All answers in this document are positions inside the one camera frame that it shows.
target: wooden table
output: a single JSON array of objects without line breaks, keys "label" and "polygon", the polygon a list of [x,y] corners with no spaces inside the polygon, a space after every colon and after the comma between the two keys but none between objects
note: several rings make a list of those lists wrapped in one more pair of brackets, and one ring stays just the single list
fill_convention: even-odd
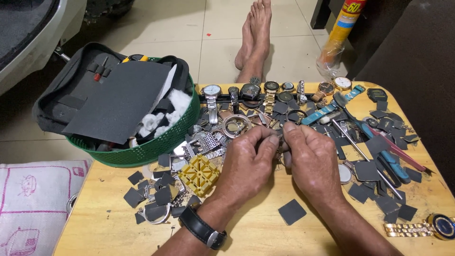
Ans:
[{"label": "wooden table", "polygon": [[[378,87],[372,83],[355,82],[366,88]],[[229,86],[221,85],[226,93]],[[318,83],[306,83],[307,93],[314,93]],[[204,85],[197,85],[199,92]],[[393,96],[389,93],[388,108],[404,116]],[[349,111],[359,119],[376,109],[376,104],[362,93],[348,104]],[[434,170],[432,177],[424,177],[422,183],[411,182],[400,190],[406,192],[407,204],[418,209],[413,223],[420,222],[430,213],[437,212],[455,216],[455,200],[421,142],[417,147],[409,147],[406,152],[420,164]],[[123,199],[131,187],[127,180],[141,168],[119,169],[95,162],[87,176],[76,206],[69,217],[54,255],[151,255],[158,245],[171,236],[172,226],[179,228],[177,219],[169,218],[170,224],[136,225],[132,209]],[[327,231],[317,212],[291,181],[284,168],[278,165],[266,187],[249,201],[232,219],[227,227],[229,239],[219,251],[220,255],[340,255],[332,236]],[[361,204],[352,200],[346,192],[348,201],[381,234],[384,214],[377,205],[367,200]],[[292,199],[307,211],[307,215],[286,226],[278,208]],[[453,255],[453,241],[440,241],[434,237],[388,238],[405,255]]]}]

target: leather watch strap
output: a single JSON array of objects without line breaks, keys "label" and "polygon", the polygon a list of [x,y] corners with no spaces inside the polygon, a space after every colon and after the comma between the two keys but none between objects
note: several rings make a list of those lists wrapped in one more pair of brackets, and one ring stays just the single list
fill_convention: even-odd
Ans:
[{"label": "leather watch strap", "polygon": [[190,206],[182,212],[179,220],[195,237],[213,250],[219,250],[228,236],[226,231],[219,233],[211,228]]}]

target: foot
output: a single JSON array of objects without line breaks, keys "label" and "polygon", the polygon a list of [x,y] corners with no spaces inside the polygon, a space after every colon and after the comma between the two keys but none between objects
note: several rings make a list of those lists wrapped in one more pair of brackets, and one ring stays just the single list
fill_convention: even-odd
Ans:
[{"label": "foot", "polygon": [[253,51],[263,54],[264,60],[270,52],[270,22],[272,21],[271,0],[258,0],[251,6],[250,27],[253,35]]},{"label": "foot", "polygon": [[250,57],[251,51],[253,50],[253,35],[251,34],[250,28],[250,15],[247,15],[247,20],[242,27],[242,47],[238,50],[237,56],[235,57],[234,64],[238,70],[243,69],[244,63]]}]

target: silver watch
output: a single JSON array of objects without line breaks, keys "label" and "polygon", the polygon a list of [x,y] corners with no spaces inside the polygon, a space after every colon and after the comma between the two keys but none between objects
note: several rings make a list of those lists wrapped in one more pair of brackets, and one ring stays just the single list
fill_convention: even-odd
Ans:
[{"label": "silver watch", "polygon": [[216,84],[207,85],[202,89],[207,99],[208,118],[211,124],[218,123],[217,97],[221,94],[221,87]]},{"label": "silver watch", "polygon": [[297,104],[302,105],[307,101],[308,99],[305,96],[305,81],[300,80],[297,85]]}]

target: green plastic basket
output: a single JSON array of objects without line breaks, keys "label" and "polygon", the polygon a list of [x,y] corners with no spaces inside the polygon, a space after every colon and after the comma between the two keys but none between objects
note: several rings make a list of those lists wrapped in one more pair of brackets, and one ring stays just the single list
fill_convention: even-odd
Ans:
[{"label": "green plastic basket", "polygon": [[[149,58],[157,61],[160,58]],[[193,85],[192,100],[183,116],[163,134],[142,145],[109,152],[98,152],[89,149],[91,144],[89,138],[67,136],[66,139],[75,147],[90,154],[95,160],[112,167],[130,168],[145,165],[156,161],[158,155],[168,154],[185,140],[188,129],[194,125],[199,117],[200,102],[199,96],[194,89],[191,76],[188,77]]]}]

